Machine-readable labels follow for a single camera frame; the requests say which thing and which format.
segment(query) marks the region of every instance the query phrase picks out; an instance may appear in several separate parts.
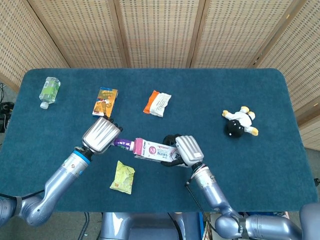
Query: stuffed toy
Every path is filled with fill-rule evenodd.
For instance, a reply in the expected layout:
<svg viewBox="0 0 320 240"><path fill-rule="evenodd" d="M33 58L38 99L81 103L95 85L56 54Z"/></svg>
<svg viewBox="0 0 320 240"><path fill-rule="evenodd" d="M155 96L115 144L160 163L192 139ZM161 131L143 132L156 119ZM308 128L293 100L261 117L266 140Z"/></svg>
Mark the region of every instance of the stuffed toy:
<svg viewBox="0 0 320 240"><path fill-rule="evenodd" d="M251 126L256 115L254 112L250 111L247 106L242 106L240 111L237 111L234 114L227 110L223 110L222 116L229 120L226 124L226 133L229 136L239 138L244 133L258 136L258 129Z"/></svg>

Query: woven wall panel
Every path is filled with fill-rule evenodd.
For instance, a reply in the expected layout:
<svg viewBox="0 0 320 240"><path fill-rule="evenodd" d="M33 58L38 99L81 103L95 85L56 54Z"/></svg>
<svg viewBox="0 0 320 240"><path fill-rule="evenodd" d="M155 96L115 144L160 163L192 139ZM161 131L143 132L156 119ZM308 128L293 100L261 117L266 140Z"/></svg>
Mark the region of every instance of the woven wall panel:
<svg viewBox="0 0 320 240"><path fill-rule="evenodd" d="M198 4L198 0L120 0L131 66L185 68Z"/></svg>
<svg viewBox="0 0 320 240"><path fill-rule="evenodd" d="M285 76L294 110L320 96L320 1L308 0L261 61Z"/></svg>
<svg viewBox="0 0 320 240"><path fill-rule="evenodd" d="M71 67L123 67L108 0L29 0Z"/></svg>
<svg viewBox="0 0 320 240"><path fill-rule="evenodd" d="M0 1L0 74L18 90L35 68L67 68L59 50L44 34L21 0Z"/></svg>
<svg viewBox="0 0 320 240"><path fill-rule="evenodd" d="M211 0L191 66L247 68L291 2Z"/></svg>
<svg viewBox="0 0 320 240"><path fill-rule="evenodd" d="M320 120L300 129L300 135L306 148L320 151Z"/></svg>

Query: bottle cap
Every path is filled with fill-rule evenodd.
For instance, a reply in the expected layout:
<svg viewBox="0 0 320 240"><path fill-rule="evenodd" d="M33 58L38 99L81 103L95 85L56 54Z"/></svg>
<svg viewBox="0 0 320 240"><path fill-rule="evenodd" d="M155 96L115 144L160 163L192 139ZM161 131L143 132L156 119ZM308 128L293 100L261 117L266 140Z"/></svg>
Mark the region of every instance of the bottle cap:
<svg viewBox="0 0 320 240"><path fill-rule="evenodd" d="M42 109L48 109L48 106L49 106L49 103L43 101L41 104L40 104L40 108Z"/></svg>

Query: toothpaste tube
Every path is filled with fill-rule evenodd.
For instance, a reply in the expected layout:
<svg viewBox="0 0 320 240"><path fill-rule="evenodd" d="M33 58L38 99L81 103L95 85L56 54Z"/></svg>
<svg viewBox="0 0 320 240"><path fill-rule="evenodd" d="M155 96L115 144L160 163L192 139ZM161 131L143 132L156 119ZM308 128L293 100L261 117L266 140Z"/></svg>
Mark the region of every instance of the toothpaste tube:
<svg viewBox="0 0 320 240"><path fill-rule="evenodd" d="M176 147L147 141L142 138L134 140L133 154L136 154L135 158L169 163L180 157Z"/></svg>
<svg viewBox="0 0 320 240"><path fill-rule="evenodd" d="M120 148L128 150L128 151L133 151L135 142L127 140L127 139L116 138L113 141L112 145L114 145L116 147L120 147Z"/></svg>

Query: yellow plush foot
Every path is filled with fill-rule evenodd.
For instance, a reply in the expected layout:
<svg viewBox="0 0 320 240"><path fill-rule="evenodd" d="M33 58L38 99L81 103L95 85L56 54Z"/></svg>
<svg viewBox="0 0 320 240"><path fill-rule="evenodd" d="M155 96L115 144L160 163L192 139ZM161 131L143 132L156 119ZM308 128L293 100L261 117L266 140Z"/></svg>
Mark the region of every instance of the yellow plush foot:
<svg viewBox="0 0 320 240"><path fill-rule="evenodd" d="M256 129L255 127L252 129L252 131L251 131L251 134L253 135L253 136L258 136L258 134L259 134L259 131L258 131L258 129Z"/></svg>
<svg viewBox="0 0 320 240"><path fill-rule="evenodd" d="M223 110L222 116L225 117L229 112L227 110Z"/></svg>
<svg viewBox="0 0 320 240"><path fill-rule="evenodd" d="M250 116L251 120L254 120L256 118L256 114L253 111L250 111L247 114Z"/></svg>
<svg viewBox="0 0 320 240"><path fill-rule="evenodd" d="M241 111L246 114L246 113L248 113L250 110L249 110L249 108L248 108L247 106L242 106L242 107L241 107Z"/></svg>

